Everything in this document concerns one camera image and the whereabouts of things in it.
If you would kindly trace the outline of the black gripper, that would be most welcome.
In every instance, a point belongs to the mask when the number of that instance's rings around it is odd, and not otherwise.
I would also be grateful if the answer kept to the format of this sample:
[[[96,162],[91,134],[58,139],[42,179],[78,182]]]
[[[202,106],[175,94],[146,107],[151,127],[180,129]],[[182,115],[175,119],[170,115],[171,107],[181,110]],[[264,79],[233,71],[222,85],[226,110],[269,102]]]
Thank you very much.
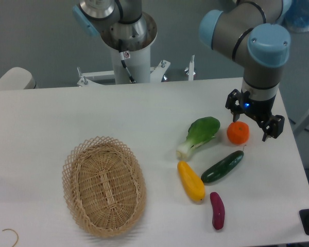
[[[277,90],[277,85],[269,89],[242,85],[242,91],[234,89],[227,96],[225,107],[233,115],[233,122],[237,122],[241,114],[260,121],[258,125],[264,133],[263,142],[268,138],[277,139],[282,134],[285,123],[284,116],[272,115],[271,112]]]

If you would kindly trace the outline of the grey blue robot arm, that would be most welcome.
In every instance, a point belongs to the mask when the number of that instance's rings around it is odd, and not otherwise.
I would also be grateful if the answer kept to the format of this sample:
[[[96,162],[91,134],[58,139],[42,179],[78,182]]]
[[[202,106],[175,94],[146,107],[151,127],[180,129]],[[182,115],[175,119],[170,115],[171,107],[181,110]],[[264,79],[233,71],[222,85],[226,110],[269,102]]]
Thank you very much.
[[[199,25],[201,42],[244,68],[242,88],[228,95],[226,108],[237,120],[253,119],[264,138],[277,138],[284,117],[271,112],[289,57],[290,34],[277,24],[290,1],[237,1],[224,13],[209,11]],[[90,36],[111,50],[116,84],[161,82],[166,61],[150,68],[150,47],[157,37],[153,18],[141,1],[79,1],[73,15]]]

